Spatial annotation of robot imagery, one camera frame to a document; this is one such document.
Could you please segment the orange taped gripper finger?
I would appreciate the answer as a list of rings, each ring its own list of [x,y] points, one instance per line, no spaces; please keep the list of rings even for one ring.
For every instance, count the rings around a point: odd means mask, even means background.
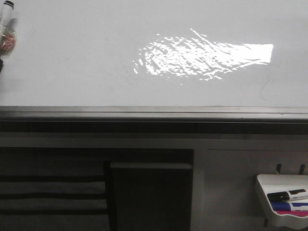
[[[16,34],[15,31],[7,28],[6,26],[0,26],[0,52],[9,53],[15,45]]]

